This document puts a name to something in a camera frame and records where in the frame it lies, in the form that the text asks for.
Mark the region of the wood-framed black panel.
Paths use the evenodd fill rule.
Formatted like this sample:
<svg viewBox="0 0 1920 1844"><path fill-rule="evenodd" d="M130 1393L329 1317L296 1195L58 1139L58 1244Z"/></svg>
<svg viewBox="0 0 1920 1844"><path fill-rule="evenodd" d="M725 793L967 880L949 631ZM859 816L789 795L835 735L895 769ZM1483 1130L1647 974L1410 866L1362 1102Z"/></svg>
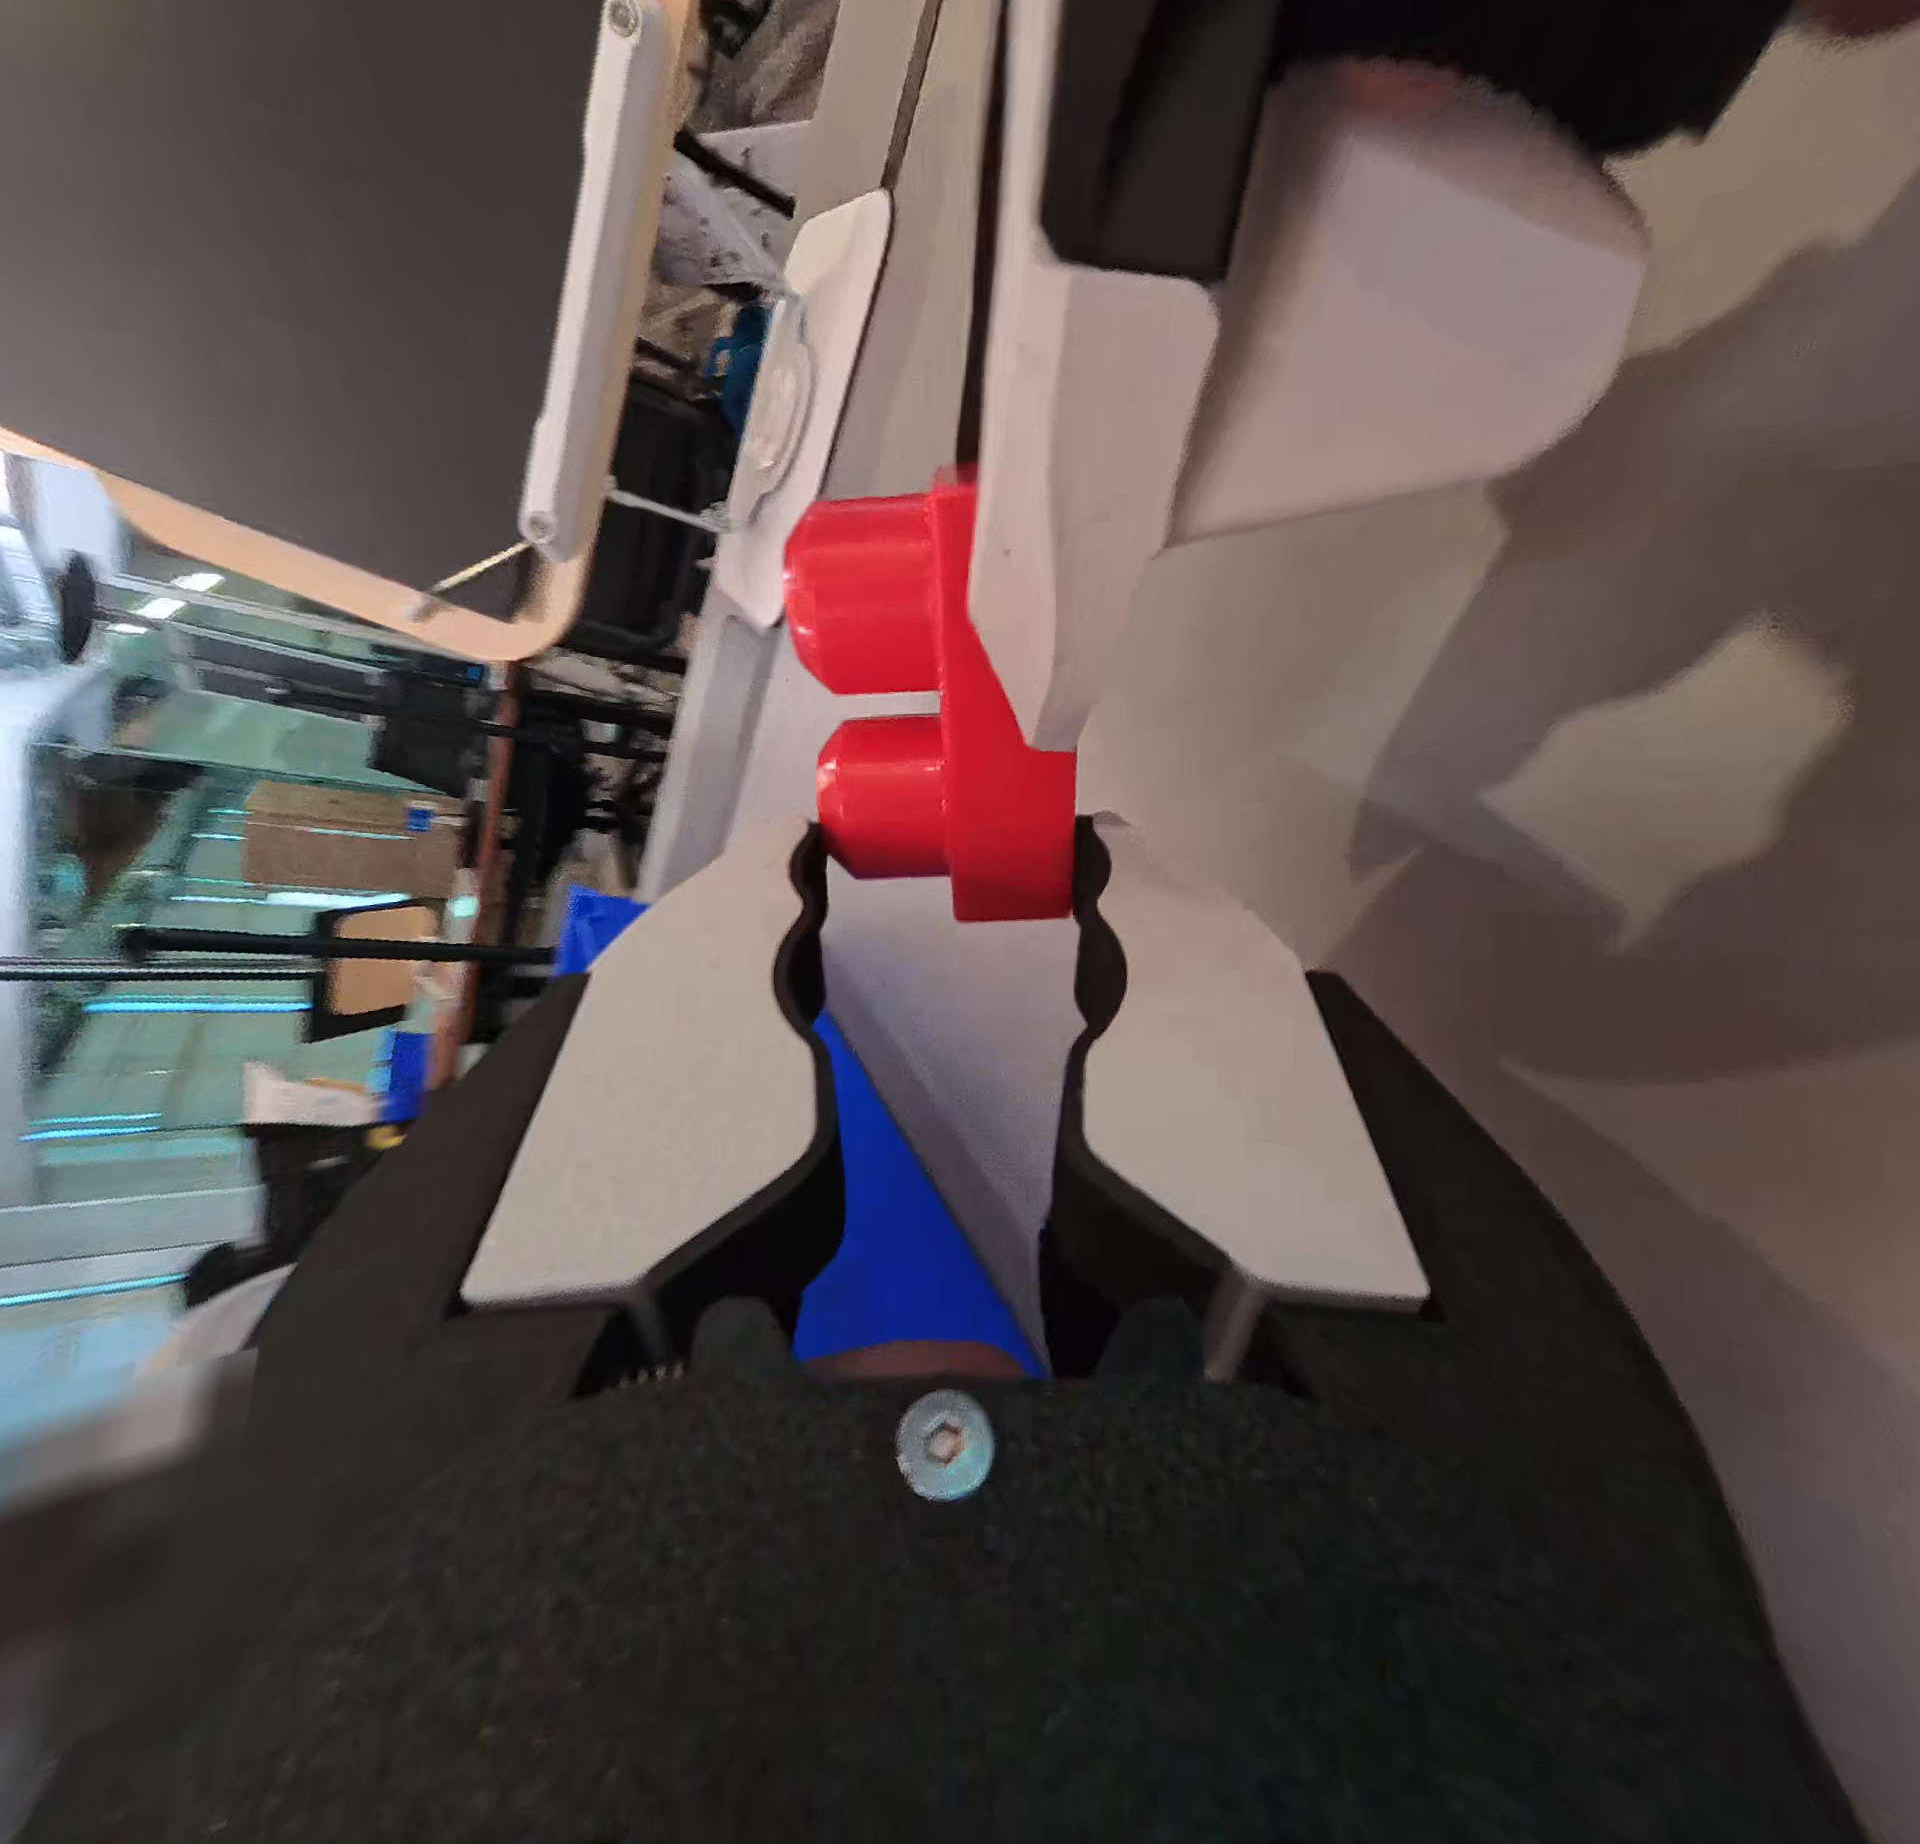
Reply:
<svg viewBox="0 0 1920 1844"><path fill-rule="evenodd" d="M1 0L3 453L421 647L560 647L606 509L411 608L517 540L601 7Z"/></svg>

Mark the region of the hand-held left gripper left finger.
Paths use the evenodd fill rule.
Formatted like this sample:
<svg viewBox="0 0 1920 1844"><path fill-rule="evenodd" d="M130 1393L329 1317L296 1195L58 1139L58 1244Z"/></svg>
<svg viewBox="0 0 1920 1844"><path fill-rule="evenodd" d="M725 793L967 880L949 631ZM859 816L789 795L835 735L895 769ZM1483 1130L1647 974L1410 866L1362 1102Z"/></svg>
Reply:
<svg viewBox="0 0 1920 1844"><path fill-rule="evenodd" d="M819 824L778 816L592 963L467 1306L798 1306L842 1238L825 911Z"/></svg>

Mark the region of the blue storage bin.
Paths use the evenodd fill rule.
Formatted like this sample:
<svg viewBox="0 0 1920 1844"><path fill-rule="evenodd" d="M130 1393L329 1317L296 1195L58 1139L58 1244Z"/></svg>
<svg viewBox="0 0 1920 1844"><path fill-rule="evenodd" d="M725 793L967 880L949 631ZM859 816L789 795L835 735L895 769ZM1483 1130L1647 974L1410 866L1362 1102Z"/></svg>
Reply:
<svg viewBox="0 0 1920 1844"><path fill-rule="evenodd" d="M592 967L641 911L632 897L583 888L566 897L547 979L552 996L534 1009L540 1022L555 1024L546 1075L582 994L576 967ZM817 1037L835 1107L839 1240L796 1306L745 1295L702 1295L696 1313L651 1313L623 1300L534 1306L611 1308L630 1320L643 1367L679 1368L704 1381L792 1388L802 1376L827 1376L962 1391L994 1378L1041 1376L1035 1342L827 1017L825 936L824 922Z"/></svg>

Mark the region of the blue bag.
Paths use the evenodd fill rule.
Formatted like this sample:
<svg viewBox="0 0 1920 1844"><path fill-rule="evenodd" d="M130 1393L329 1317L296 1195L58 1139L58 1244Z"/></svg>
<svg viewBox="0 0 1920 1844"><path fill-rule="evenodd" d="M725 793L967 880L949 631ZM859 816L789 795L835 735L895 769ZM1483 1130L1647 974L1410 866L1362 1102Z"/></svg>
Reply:
<svg viewBox="0 0 1920 1844"><path fill-rule="evenodd" d="M711 342L702 362L702 381L736 440L744 435L753 406L770 324L772 308L765 303L740 304L732 324Z"/></svg>

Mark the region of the grey desk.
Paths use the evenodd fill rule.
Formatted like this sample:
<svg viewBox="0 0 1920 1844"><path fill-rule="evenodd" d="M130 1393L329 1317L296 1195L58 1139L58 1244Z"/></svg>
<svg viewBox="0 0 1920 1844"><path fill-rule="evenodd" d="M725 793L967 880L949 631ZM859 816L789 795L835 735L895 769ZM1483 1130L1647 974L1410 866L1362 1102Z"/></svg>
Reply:
<svg viewBox="0 0 1920 1844"><path fill-rule="evenodd" d="M1169 555L1079 797L1339 974L1630 1305L1916 1841L1916 0L1618 169L1632 357L1493 487Z"/></svg>

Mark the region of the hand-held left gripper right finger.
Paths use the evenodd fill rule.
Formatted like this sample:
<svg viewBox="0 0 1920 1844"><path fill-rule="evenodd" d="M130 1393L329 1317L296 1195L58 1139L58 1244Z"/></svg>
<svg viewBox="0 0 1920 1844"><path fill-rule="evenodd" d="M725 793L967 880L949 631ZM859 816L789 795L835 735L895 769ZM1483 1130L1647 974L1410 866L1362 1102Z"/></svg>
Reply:
<svg viewBox="0 0 1920 1844"><path fill-rule="evenodd" d="M1417 1315L1430 1283L1294 950L1111 813L1074 826L1050 1368L1181 1305L1236 1376L1278 1305Z"/></svg>

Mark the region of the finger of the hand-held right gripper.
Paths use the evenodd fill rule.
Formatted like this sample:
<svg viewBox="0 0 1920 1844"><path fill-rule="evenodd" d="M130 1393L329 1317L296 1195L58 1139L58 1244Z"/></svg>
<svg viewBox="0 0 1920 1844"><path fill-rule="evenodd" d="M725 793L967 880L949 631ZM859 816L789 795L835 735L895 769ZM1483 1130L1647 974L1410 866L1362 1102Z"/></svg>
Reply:
<svg viewBox="0 0 1920 1844"><path fill-rule="evenodd" d="M1058 258L1041 190L1063 0L1003 0L967 610L1040 752L1075 751L1164 550L1220 330L1205 284Z"/></svg>

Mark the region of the red toy brick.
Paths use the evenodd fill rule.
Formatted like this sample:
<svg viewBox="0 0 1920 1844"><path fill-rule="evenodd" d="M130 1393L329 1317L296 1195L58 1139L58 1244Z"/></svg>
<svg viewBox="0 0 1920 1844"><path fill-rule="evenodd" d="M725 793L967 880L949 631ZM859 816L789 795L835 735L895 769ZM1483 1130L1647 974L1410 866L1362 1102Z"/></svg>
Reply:
<svg viewBox="0 0 1920 1844"><path fill-rule="evenodd" d="M1065 921L1077 767L1020 728L967 608L978 489L815 503L781 559L800 666L845 698L933 710L830 730L814 795L827 854L854 878L943 878L957 922Z"/></svg>

